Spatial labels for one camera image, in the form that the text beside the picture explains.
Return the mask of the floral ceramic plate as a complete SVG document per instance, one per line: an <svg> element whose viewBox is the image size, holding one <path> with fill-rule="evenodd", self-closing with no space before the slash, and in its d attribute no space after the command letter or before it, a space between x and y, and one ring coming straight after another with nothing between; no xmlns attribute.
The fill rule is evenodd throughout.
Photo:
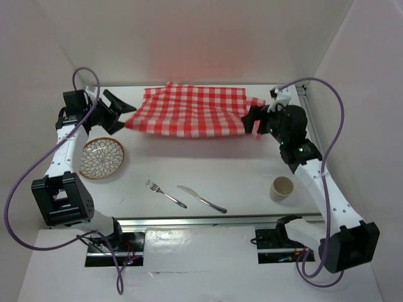
<svg viewBox="0 0 403 302"><path fill-rule="evenodd" d="M107 137L96 138L85 144L79 172L86 179L104 179L116 173L124 160L125 150L119 141Z"/></svg>

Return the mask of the red white checkered cloth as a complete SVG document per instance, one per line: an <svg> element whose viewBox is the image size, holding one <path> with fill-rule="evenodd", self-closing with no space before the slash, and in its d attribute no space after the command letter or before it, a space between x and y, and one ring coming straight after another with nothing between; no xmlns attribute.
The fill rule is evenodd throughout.
<svg viewBox="0 0 403 302"><path fill-rule="evenodd" d="M205 87L167 83L146 88L141 107L125 128L151 135L212 138L244 135L241 121L263 99L246 96L243 87Z"/></svg>

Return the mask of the beige paper cup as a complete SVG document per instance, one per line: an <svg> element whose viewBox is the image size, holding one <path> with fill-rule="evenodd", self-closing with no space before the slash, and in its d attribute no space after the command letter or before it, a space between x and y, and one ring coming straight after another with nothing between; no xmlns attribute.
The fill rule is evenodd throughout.
<svg viewBox="0 0 403 302"><path fill-rule="evenodd" d="M294 185L291 179L280 176L277 177L270 187L270 198L275 202L280 202L293 193Z"/></svg>

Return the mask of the silver table knife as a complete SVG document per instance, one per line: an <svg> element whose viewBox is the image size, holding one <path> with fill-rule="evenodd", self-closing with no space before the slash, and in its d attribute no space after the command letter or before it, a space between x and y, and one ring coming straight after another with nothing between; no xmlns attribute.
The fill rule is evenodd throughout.
<svg viewBox="0 0 403 302"><path fill-rule="evenodd" d="M214 210L218 211L219 213L222 213L222 214L227 213L227 209L222 208L220 206L217 206L216 204L213 204L213 203L207 201L206 199L202 198L198 193L196 193L194 190L192 190L186 186L180 186L180 185L178 185L177 188L184 191L185 193L189 194L190 196L194 197L195 199L201 201L205 205L213 208Z"/></svg>

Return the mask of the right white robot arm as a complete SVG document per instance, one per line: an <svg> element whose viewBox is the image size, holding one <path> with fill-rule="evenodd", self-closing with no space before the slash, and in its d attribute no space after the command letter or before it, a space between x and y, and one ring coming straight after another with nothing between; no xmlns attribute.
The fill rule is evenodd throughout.
<svg viewBox="0 0 403 302"><path fill-rule="evenodd" d="M269 133L280 144L281 158L308 190L326 223L322 230L300 215L280 218L275 231L277 244L301 243L318 253L330 273L370 262L380 230L374 222L364 221L332 179L319 149L307 138L305 111L296 105L273 111L268 106L251 106L241 120L246 133L258 123L258 134Z"/></svg>

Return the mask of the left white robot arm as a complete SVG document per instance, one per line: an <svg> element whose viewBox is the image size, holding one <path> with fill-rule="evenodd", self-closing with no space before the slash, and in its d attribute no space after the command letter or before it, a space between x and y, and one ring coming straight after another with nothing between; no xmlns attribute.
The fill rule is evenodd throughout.
<svg viewBox="0 0 403 302"><path fill-rule="evenodd" d="M124 126L120 115L136 109L109 90L104 90L103 95L110 105L102 100L94 104L83 90L63 94L65 106L55 124L61 146L45 175L32 182L31 191L48 227L101 232L93 243L116 251L124 244L122 228L116 218L96 211L93 198L80 180L79 168L92 127L102 126L108 134L114 134Z"/></svg>

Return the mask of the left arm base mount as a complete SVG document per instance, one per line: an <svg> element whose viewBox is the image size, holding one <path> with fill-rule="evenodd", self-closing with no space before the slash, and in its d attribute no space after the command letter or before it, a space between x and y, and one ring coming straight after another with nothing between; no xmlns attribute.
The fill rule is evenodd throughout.
<svg viewBox="0 0 403 302"><path fill-rule="evenodd" d="M98 239L98 235L87 235L83 238L86 242L87 252L85 267L113 267L115 265L112 254L104 240ZM124 232L117 239L110 239L110 244L115 253L116 261L121 266L143 266L145 232Z"/></svg>

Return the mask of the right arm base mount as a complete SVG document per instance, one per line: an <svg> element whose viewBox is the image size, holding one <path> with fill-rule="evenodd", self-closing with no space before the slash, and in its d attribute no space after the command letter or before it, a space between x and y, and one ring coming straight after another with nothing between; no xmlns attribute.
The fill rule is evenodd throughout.
<svg viewBox="0 0 403 302"><path fill-rule="evenodd" d="M250 242L257 248L259 264L292 263L296 262L299 256L304 256L307 247L290 240L285 232L287 223L300 218L300 215L288 215L278 219L272 229L255 230L255 237Z"/></svg>

